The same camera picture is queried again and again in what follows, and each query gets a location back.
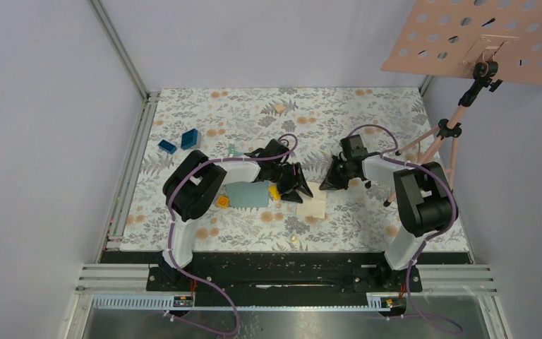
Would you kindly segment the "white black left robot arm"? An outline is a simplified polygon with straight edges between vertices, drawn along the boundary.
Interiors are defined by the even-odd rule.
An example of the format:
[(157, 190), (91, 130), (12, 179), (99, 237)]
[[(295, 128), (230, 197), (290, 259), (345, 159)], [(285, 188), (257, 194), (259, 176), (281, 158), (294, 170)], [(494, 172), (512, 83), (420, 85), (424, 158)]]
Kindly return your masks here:
[(199, 150), (187, 155), (162, 188), (171, 226), (159, 266), (170, 288), (182, 290), (190, 283), (186, 266), (193, 259), (195, 224), (224, 185), (270, 182), (283, 201), (303, 203), (303, 196), (313, 197), (301, 164), (289, 161), (293, 150), (286, 141), (272, 139), (264, 148), (238, 157), (210, 159)]

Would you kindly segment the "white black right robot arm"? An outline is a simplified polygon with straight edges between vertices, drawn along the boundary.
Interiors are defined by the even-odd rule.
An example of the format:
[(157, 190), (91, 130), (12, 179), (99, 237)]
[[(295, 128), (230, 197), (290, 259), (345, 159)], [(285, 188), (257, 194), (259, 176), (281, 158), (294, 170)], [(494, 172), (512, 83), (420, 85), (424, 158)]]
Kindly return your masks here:
[(381, 288), (396, 290), (404, 282), (403, 270), (416, 260), (427, 238), (457, 219), (452, 190), (437, 162), (417, 165), (370, 153), (358, 134), (343, 138), (340, 145), (342, 151), (332, 156), (321, 191), (346, 190), (352, 179), (361, 179), (388, 185), (396, 193), (402, 226), (376, 273)]

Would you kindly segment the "tan lined letter paper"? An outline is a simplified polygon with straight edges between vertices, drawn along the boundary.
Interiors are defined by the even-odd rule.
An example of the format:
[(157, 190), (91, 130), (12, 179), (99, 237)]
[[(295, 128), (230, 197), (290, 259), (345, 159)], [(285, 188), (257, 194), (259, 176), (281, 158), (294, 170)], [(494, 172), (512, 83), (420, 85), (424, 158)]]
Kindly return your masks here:
[(320, 185), (315, 182), (307, 182), (307, 185), (313, 197), (302, 194), (303, 203), (299, 203), (296, 209), (296, 215), (299, 217), (323, 219), (325, 217), (325, 207), (327, 192), (320, 190)]

